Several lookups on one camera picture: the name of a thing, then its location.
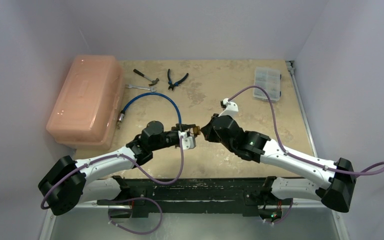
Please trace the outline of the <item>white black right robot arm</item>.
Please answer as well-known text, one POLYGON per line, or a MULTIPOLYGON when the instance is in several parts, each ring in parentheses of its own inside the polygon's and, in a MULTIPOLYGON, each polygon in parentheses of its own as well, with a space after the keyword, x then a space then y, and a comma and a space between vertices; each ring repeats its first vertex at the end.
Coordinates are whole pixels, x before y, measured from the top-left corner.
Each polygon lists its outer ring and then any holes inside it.
POLYGON ((261 189, 264 202, 272 204, 283 198, 313 199, 331 210, 349 212, 357 178, 349 174, 354 168, 348 159, 322 159, 281 146, 265 134, 243 130, 229 115, 214 114, 201 132, 206 141, 222 144, 244 161, 272 165, 305 179, 307 186, 293 195, 277 178, 261 189))

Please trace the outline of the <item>brass padlock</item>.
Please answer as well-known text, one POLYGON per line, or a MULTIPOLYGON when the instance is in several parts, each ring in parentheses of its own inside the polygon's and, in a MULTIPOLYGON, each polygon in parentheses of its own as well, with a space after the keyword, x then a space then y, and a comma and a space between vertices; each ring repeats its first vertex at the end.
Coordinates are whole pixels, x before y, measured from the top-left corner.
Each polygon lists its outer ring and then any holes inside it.
POLYGON ((194 126, 194 127, 192 128, 192 132, 193 132, 193 134, 194 134, 195 136, 199 136, 199 135, 201 134, 201 128, 200 128, 200 126, 194 126))

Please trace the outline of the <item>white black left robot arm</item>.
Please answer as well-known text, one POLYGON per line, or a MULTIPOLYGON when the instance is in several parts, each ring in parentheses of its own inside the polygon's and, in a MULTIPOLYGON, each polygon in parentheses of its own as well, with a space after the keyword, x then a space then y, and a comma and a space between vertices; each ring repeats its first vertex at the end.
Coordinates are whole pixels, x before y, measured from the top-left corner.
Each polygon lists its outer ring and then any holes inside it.
POLYGON ((96 157, 74 160, 61 157, 38 183, 43 195, 40 208, 63 215, 81 202, 108 199, 118 205, 129 199, 127 188, 117 180, 102 180, 112 173, 137 168, 153 158, 153 152, 170 147, 180 148, 180 154, 196 147, 200 127, 178 123, 169 131, 159 121, 151 121, 134 139, 121 148, 96 157))

